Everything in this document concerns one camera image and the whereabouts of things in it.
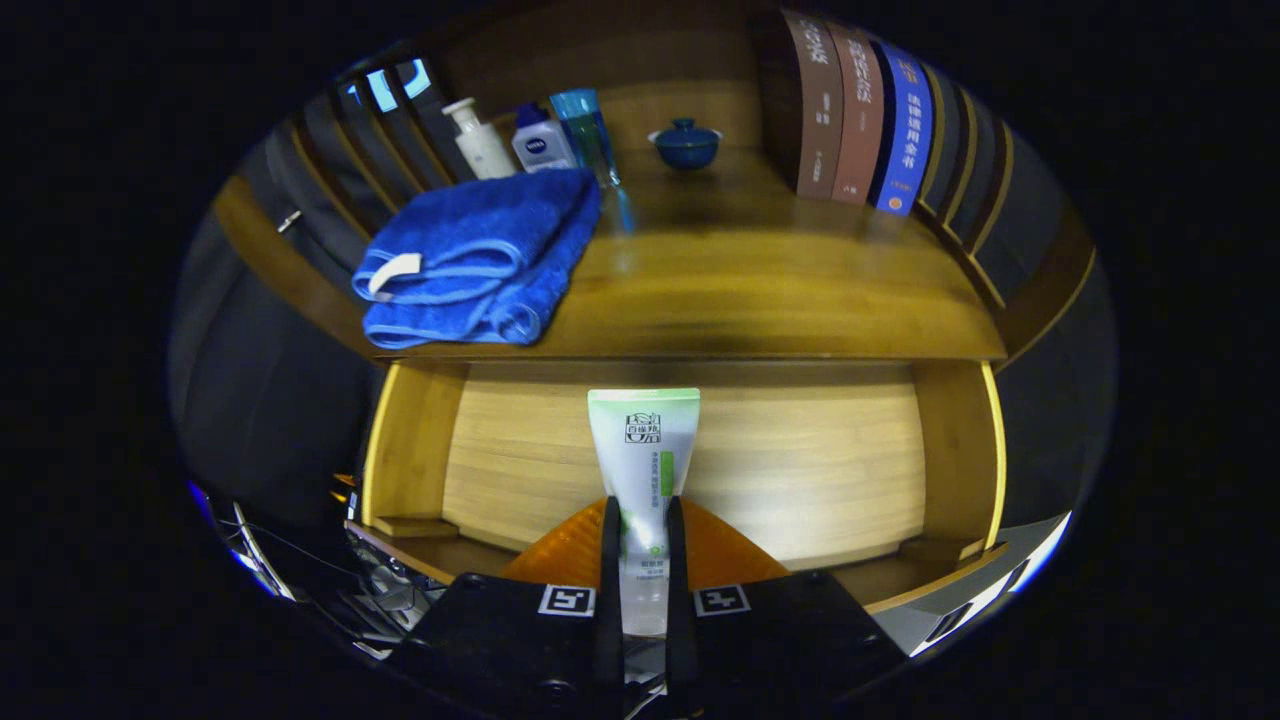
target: white lotion bottle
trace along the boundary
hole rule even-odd
[[[507,147],[490,123],[476,118],[475,97],[445,105],[440,111],[453,118],[458,126],[454,142],[479,179],[504,178],[516,174],[516,165],[507,155]]]

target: blue ceramic bowl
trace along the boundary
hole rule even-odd
[[[677,170],[696,170],[710,165],[719,150],[722,133],[695,128],[692,118],[677,118],[671,124],[675,128],[649,136],[649,141],[658,147],[662,161]]]

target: towel label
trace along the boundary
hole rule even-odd
[[[388,302],[394,295],[389,292],[378,292],[381,290],[387,281],[399,277],[399,275],[412,275],[422,272],[422,254],[421,252],[402,252],[387,263],[383,263],[381,268],[374,273],[374,277],[369,278],[369,293],[374,296],[374,300],[379,302]]]

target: wooden compartment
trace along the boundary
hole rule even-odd
[[[685,495],[788,569],[842,566],[837,578],[870,603],[992,547],[998,402],[989,365],[959,360],[403,359],[383,391],[355,529],[444,580],[500,573],[603,496],[586,391],[682,386],[703,391]],[[869,559],[887,570],[858,562]]]

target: blue book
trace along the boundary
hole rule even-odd
[[[920,192],[920,182],[929,161],[933,97],[919,63],[882,40],[876,40],[873,45],[888,70],[883,73],[890,85],[884,95],[893,104],[892,111],[888,108],[884,111],[886,124],[892,117],[893,127],[891,133],[886,132],[891,136],[888,161],[883,165],[883,173],[877,173],[883,179],[873,183],[879,191],[876,209],[906,215]]]

